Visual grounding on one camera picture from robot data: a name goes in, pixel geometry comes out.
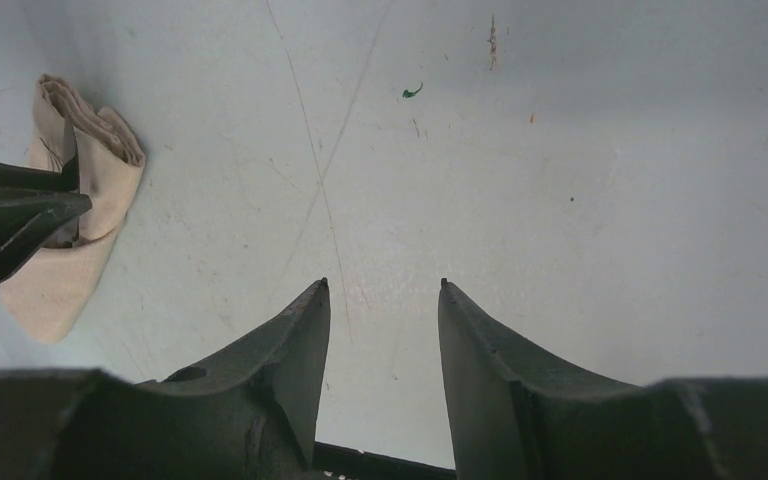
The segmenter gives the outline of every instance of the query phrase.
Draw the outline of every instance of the dark spot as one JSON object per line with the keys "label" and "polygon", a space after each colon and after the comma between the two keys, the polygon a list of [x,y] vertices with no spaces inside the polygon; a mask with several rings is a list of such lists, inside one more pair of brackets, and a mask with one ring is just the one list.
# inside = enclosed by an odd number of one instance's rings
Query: dark spot
{"label": "dark spot", "polygon": [[202,378],[205,375],[207,375],[207,370],[201,367],[184,367],[170,375],[169,378],[164,380],[164,382],[189,382],[190,380],[197,380]]}

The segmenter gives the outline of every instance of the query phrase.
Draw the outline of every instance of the green mark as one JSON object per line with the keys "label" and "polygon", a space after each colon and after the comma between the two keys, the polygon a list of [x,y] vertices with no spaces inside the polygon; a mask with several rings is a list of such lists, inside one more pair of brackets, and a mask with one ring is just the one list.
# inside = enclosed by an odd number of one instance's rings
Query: green mark
{"label": "green mark", "polygon": [[417,88],[416,91],[414,92],[411,92],[410,90],[405,90],[404,92],[402,92],[402,97],[411,98],[415,96],[417,93],[419,93],[420,90],[422,90],[422,83],[419,84],[419,88]]}

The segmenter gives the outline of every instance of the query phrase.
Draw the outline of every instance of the towel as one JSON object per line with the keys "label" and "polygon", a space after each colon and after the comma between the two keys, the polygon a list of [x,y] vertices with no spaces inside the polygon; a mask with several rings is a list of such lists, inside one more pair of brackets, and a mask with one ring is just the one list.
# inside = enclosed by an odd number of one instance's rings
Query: towel
{"label": "towel", "polygon": [[60,171],[65,119],[74,125],[80,193],[92,209],[78,220],[78,239],[69,248],[40,249],[1,284],[0,300],[34,339],[56,343],[72,329],[107,263],[125,214],[134,200],[145,154],[113,109],[96,113],[65,79],[43,75],[33,103],[33,137],[28,165]]}

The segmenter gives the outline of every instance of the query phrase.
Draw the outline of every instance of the white surface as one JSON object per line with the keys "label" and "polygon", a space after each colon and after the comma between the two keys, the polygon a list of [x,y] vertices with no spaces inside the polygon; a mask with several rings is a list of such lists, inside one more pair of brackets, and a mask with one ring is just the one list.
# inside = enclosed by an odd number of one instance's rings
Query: white surface
{"label": "white surface", "polygon": [[73,333],[0,307],[0,367],[162,378],[327,276],[318,438],[451,466],[446,276],[621,380],[768,374],[768,1],[668,3],[1,0],[0,160],[51,72],[149,163]]}

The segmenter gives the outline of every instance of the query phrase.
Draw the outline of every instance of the scratched surface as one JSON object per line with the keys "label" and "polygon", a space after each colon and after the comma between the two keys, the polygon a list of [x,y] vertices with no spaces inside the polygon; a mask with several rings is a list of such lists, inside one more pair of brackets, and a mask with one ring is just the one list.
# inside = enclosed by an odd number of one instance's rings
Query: scratched surface
{"label": "scratched surface", "polygon": [[0,306],[0,367],[162,378],[327,276],[319,439],[451,466],[446,276],[623,381],[768,374],[768,4],[663,3],[1,0],[0,160],[43,72],[149,159],[75,330]]}

